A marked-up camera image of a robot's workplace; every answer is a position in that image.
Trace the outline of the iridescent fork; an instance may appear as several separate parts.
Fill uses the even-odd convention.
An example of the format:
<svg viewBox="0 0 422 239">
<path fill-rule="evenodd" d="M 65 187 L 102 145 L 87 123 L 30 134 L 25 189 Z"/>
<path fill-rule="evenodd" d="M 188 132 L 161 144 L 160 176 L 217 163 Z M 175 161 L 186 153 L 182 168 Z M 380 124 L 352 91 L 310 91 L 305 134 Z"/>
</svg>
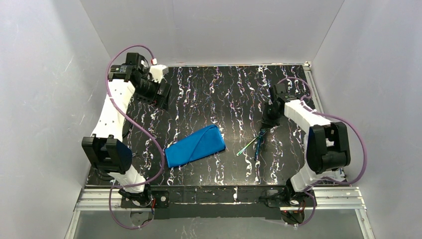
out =
<svg viewBox="0 0 422 239">
<path fill-rule="evenodd" d="M 236 156 L 241 155 L 252 143 L 254 143 L 255 141 L 257 141 L 260 138 L 260 136 L 256 136 L 255 138 L 253 138 L 249 143 L 247 143 L 237 154 Z"/>
</svg>

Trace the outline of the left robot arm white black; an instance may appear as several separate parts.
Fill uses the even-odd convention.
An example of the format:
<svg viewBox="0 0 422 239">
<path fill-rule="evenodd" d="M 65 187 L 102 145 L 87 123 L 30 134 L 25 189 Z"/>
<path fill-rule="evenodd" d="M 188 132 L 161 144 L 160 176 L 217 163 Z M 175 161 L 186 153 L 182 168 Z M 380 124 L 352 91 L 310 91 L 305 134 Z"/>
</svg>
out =
<svg viewBox="0 0 422 239">
<path fill-rule="evenodd" d="M 107 93 L 99 121 L 90 136 L 82 139 L 82 148 L 91 166 L 114 178 L 131 194 L 142 193 L 146 181 L 132 165 L 132 151 L 123 143 L 123 126 L 133 97 L 159 109 L 168 108 L 171 85 L 163 82 L 167 66 L 148 66 L 145 57 L 127 53 L 121 65 L 111 65 L 106 74 Z"/>
</svg>

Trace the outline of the blue cloth napkin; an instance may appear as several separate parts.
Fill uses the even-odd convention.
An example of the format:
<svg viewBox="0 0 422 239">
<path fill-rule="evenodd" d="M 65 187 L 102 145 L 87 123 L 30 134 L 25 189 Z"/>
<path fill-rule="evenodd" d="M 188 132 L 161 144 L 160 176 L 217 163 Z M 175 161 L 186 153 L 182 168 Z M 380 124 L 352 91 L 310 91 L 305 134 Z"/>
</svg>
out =
<svg viewBox="0 0 422 239">
<path fill-rule="evenodd" d="M 183 166 L 215 153 L 224 151 L 226 145 L 217 125 L 206 126 L 165 149 L 169 168 Z"/>
</svg>

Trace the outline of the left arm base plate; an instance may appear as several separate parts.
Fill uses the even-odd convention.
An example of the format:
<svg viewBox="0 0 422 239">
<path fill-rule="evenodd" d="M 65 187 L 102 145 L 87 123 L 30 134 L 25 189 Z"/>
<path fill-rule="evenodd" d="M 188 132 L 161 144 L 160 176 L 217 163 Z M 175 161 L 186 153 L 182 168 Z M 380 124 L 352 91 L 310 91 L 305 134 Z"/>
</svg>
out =
<svg viewBox="0 0 422 239">
<path fill-rule="evenodd" d="M 122 196 L 120 206 L 122 208 L 151 208 L 161 209 L 169 207 L 168 191 L 152 191 L 146 189 L 142 193 L 129 193 L 124 189 L 119 189 Z"/>
</svg>

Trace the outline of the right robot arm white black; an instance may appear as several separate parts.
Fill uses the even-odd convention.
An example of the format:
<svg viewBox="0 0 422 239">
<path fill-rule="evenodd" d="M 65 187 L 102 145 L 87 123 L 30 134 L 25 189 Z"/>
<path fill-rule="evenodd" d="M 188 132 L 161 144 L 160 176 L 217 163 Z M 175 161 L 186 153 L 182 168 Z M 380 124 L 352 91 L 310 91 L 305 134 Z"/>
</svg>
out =
<svg viewBox="0 0 422 239">
<path fill-rule="evenodd" d="M 347 127 L 306 109 L 306 104 L 287 92 L 283 84 L 270 87 L 270 102 L 265 104 L 262 129 L 280 125 L 282 117 L 292 120 L 305 133 L 303 167 L 286 181 L 284 199 L 305 194 L 314 185 L 330 180 L 330 173 L 350 164 Z"/>
</svg>

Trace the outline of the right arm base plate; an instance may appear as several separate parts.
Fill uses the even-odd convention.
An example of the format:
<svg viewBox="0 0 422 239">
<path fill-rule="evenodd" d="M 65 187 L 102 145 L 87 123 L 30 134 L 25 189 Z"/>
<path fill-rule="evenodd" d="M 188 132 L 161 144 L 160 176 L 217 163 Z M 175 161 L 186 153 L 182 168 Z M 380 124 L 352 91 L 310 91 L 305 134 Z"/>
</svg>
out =
<svg viewBox="0 0 422 239">
<path fill-rule="evenodd" d="M 284 223 L 295 227 L 310 220 L 305 216 L 305 209 L 311 209 L 313 215 L 317 206 L 313 190 L 295 192 L 287 187 L 267 190 L 258 198 L 258 201 L 269 208 L 280 208 Z"/>
</svg>

